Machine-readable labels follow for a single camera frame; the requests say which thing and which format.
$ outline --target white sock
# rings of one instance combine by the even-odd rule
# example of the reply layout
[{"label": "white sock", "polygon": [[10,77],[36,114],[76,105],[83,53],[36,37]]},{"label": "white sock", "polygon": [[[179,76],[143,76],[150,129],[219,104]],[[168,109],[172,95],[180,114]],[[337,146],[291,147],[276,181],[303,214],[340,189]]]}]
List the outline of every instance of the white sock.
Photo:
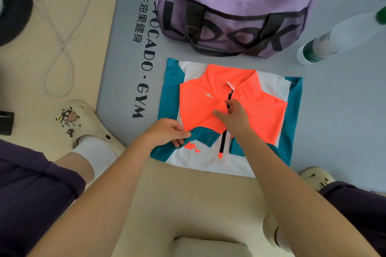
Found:
[{"label": "white sock", "polygon": [[94,180],[118,158],[106,142],[91,135],[82,136],[79,145],[71,152],[80,154],[90,163],[94,170]]},{"label": "white sock", "polygon": [[278,229],[276,231],[276,241],[277,241],[277,244],[280,246],[280,248],[282,248],[284,251],[286,251],[288,253],[292,253],[290,245],[288,245],[288,243],[287,243],[286,239],[284,238],[284,235],[280,229]]}]

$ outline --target water bottle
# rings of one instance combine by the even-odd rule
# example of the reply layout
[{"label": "water bottle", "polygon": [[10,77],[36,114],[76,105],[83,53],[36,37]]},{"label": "water bottle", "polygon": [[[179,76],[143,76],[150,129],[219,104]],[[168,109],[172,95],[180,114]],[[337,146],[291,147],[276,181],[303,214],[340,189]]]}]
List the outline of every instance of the water bottle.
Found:
[{"label": "water bottle", "polygon": [[304,65],[311,65],[354,48],[370,39],[385,26],[386,6],[378,12],[354,16],[303,45],[297,54],[298,61]]}]

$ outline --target hand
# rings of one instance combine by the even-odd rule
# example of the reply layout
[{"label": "hand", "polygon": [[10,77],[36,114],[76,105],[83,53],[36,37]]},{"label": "hand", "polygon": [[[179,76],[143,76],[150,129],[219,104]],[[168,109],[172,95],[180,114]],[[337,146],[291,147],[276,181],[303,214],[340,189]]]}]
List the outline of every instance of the hand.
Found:
[{"label": "hand", "polygon": [[184,138],[190,137],[191,133],[185,131],[176,120],[161,118],[141,136],[146,138],[152,147],[164,145],[169,141],[171,141],[175,147],[180,147],[180,144],[184,144]]},{"label": "hand", "polygon": [[219,110],[214,110],[213,114],[225,124],[232,135],[237,138],[245,132],[254,132],[249,124],[248,114],[238,100],[226,100],[225,104],[230,106],[228,114]]}]

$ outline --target green bottle cap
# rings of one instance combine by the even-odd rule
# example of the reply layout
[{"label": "green bottle cap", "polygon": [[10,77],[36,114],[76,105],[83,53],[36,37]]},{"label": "green bottle cap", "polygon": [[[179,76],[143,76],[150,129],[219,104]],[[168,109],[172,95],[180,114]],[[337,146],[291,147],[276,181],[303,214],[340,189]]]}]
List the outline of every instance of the green bottle cap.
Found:
[{"label": "green bottle cap", "polygon": [[384,8],[381,8],[381,10],[377,12],[375,19],[379,24],[386,24],[386,6]]}]

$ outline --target black round object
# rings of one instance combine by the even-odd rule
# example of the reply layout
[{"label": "black round object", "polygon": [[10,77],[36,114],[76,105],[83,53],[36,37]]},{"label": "black round object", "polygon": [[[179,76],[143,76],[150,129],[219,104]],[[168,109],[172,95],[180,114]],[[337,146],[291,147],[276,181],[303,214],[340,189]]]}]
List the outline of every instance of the black round object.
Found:
[{"label": "black round object", "polygon": [[26,27],[32,13],[32,0],[3,0],[0,16],[0,46],[15,39]]}]

